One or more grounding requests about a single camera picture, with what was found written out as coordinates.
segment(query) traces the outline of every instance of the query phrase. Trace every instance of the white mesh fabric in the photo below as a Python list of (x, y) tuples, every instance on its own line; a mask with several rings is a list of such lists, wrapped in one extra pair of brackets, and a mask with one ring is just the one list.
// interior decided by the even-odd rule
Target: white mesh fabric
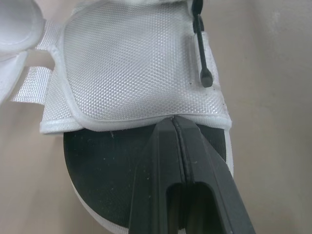
[(73, 117), (94, 131), (139, 127), (172, 115), (229, 129), (210, 54), (216, 82), (203, 88), (198, 80), (193, 36), (185, 2), (101, 1), (73, 15), (51, 49)]

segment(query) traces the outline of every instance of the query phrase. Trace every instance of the white nylon webbing strap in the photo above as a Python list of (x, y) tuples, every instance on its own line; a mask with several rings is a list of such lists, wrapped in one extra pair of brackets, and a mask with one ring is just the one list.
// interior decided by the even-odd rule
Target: white nylon webbing strap
[(50, 45), (56, 44), (63, 25), (47, 20), (44, 27), (44, 35), (41, 42), (36, 46), (37, 50), (47, 50)]
[(0, 105), (10, 97), (14, 90), (23, 71), (27, 56), (28, 52), (23, 51), (19, 55), (0, 63)]
[(28, 75), (11, 101), (44, 105), (48, 81), (52, 71), (46, 67), (30, 67)]
[[(50, 45), (57, 42), (62, 25), (46, 21), (44, 35), (36, 50), (47, 50)], [(44, 105), (48, 81), (52, 71), (46, 67), (30, 67), (20, 89), (13, 94), (11, 101), (31, 102)]]

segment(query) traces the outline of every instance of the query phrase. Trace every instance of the beige surface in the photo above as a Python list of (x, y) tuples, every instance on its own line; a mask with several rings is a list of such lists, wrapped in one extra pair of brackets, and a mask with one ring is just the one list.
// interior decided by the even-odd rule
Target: beige surface
[[(75, 0), (38, 2), (63, 21)], [(210, 0), (203, 13), (258, 234), (312, 233), (311, 12), (310, 0)], [(0, 107), (0, 234), (106, 234), (74, 194), (62, 138), (39, 134), (42, 110)]]

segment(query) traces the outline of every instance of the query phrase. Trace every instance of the textured white fabric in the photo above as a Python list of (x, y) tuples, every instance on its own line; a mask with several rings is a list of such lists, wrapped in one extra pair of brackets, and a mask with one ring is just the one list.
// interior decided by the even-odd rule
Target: textured white fabric
[(0, 105), (9, 98), (23, 71), (28, 53), (21, 52), (0, 62)]
[(46, 67), (30, 67), (21, 87), (11, 101), (44, 105), (47, 85), (52, 71)]
[[(50, 49), (72, 116), (94, 131), (144, 126), (172, 115), (229, 129), (218, 82), (205, 89), (197, 80), (193, 35), (185, 2), (101, 1), (74, 14)], [(207, 63), (215, 67), (213, 57)], [(217, 77), (216, 69), (212, 73)]]
[(63, 25), (53, 22), (46, 21), (44, 27), (44, 35), (40, 43), (36, 46), (37, 50), (47, 50), (50, 45), (54, 45), (59, 39), (60, 32)]

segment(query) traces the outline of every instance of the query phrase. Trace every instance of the black plastic tab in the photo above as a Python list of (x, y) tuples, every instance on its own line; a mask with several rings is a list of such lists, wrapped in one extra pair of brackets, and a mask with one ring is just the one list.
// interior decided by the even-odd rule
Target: black plastic tab
[(254, 234), (254, 228), (226, 162), (190, 120), (175, 117), (184, 173), (191, 181), (187, 234)]
[(181, 173), (176, 131), (166, 119), (156, 125), (136, 166), (129, 234), (177, 233)]
[(200, 16), (202, 8), (203, 8), (203, 0), (193, 0), (192, 4), (192, 14), (194, 17), (193, 30), (197, 35), (198, 49), (201, 62), (201, 71), (199, 71), (200, 82), (203, 87), (208, 88), (211, 87), (213, 84), (213, 76), (209, 71), (209, 69), (207, 68), (203, 37), (201, 33), (204, 30), (204, 24)]

